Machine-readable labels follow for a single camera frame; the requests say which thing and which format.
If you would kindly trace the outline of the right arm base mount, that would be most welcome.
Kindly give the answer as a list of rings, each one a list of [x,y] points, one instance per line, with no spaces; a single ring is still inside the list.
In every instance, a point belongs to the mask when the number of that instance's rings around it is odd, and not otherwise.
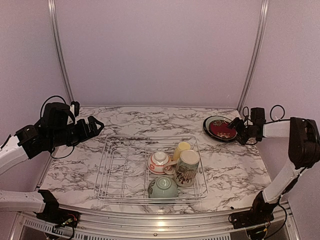
[[[233,225],[234,229],[271,222],[274,220],[273,211],[278,205],[279,200],[278,198],[274,203],[266,202],[263,197],[263,192],[260,191],[249,210],[231,213],[228,216],[228,221]]]

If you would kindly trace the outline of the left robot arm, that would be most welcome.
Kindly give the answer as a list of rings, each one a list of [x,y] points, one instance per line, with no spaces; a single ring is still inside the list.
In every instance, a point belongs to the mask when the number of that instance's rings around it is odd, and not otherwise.
[[[80,104],[70,104],[60,96],[59,102],[47,99],[41,106],[39,120],[9,135],[0,147],[0,172],[4,174],[16,165],[31,160],[43,152],[53,154],[61,146],[75,148],[78,144],[97,137],[105,125],[94,116],[76,119]],[[44,213],[53,223],[63,219],[63,211],[49,190],[0,192],[2,212]]]

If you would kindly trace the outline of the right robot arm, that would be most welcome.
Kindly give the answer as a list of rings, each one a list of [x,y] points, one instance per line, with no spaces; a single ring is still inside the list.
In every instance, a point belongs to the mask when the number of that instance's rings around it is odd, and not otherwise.
[[[275,179],[255,197],[247,219],[258,224],[270,215],[280,199],[298,182],[304,171],[313,167],[320,160],[320,134],[317,124],[312,119],[290,117],[267,121],[265,110],[254,107],[247,117],[251,123],[236,117],[228,128],[236,131],[236,140],[245,145],[254,138],[257,142],[264,138],[287,138],[288,160]]]

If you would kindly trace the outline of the tall shell patterned mug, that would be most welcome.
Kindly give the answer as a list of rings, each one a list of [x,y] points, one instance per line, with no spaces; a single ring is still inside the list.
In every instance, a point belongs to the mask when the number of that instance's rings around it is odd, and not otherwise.
[[[183,150],[173,172],[173,179],[180,187],[191,187],[200,163],[199,154],[192,149]]]

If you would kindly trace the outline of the black rimmed large plate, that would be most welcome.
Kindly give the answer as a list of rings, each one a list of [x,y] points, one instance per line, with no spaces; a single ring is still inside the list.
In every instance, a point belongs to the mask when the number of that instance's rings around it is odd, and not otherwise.
[[[220,141],[220,142],[232,142],[236,139],[236,136],[232,139],[221,139],[221,138],[218,138],[216,136],[214,136],[211,132],[210,132],[210,129],[209,129],[209,124],[214,121],[214,120],[225,120],[225,121],[228,121],[229,123],[231,122],[231,120],[229,118],[226,118],[226,117],[223,117],[223,116],[219,116],[219,115],[213,115],[213,116],[210,116],[210,117],[207,117],[204,121],[203,121],[203,124],[202,124],[202,128],[203,128],[203,131],[212,139],[214,140],[217,140],[217,141]]]

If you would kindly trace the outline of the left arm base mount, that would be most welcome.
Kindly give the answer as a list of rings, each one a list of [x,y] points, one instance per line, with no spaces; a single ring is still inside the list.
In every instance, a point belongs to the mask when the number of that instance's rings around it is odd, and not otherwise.
[[[78,211],[60,208],[58,200],[49,190],[40,189],[38,193],[44,202],[44,209],[36,213],[38,219],[55,224],[56,228],[77,227],[80,217]]]

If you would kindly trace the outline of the red floral small plate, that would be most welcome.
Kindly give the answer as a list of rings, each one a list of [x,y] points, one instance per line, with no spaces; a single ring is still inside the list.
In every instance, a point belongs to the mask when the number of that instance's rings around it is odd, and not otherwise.
[[[209,131],[217,138],[223,139],[223,140],[231,140],[233,139],[237,132],[235,129],[231,129],[228,127],[230,124],[229,121],[222,120],[222,119],[216,119],[213,120],[209,124]]]

